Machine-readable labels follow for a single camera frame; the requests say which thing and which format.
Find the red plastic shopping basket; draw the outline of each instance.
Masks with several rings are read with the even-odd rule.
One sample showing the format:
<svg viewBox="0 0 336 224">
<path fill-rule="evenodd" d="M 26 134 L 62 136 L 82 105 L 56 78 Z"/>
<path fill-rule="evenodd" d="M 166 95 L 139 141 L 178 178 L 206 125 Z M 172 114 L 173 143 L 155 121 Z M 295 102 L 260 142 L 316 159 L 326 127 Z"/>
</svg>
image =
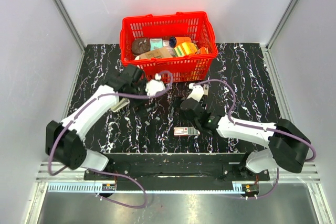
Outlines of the red plastic shopping basket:
<svg viewBox="0 0 336 224">
<path fill-rule="evenodd" d="M 207 47 L 209 54 L 167 59 L 134 60 L 132 42 L 137 38 L 190 37 L 199 48 Z M 122 21 L 120 32 L 121 62 L 143 69 L 151 80 L 156 73 L 168 70 L 173 82 L 204 80 L 205 75 L 218 55 L 215 33 L 205 12 L 176 13 L 167 16 L 128 17 Z M 169 76 L 163 76 L 169 82 Z"/>
</svg>

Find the black marble table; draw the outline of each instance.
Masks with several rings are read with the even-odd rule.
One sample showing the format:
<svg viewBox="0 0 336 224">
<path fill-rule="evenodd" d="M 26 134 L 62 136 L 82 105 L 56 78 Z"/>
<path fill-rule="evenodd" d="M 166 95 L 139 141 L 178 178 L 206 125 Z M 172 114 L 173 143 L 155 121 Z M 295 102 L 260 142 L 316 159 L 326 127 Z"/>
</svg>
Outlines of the black marble table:
<svg viewBox="0 0 336 224">
<path fill-rule="evenodd" d="M 276 122 L 280 112 L 259 44 L 217 46 L 219 54 L 207 78 L 225 80 L 235 90 L 237 106 L 233 116 L 243 120 Z M 68 114 L 86 102 L 106 77 L 122 69 L 119 45 L 88 45 Z M 234 138 L 174 136 L 174 127 L 191 124 L 180 119 L 178 110 L 171 116 L 173 99 L 175 96 L 187 97 L 189 93 L 188 83 L 173 84 L 165 97 L 149 101 L 157 102 L 159 106 L 145 117 L 129 107 L 118 113 L 108 111 L 86 135 L 86 148 L 106 153 L 226 153 L 262 149 Z M 216 82 L 210 85 L 209 111 L 227 113 L 232 101 L 226 87 Z"/>
</svg>

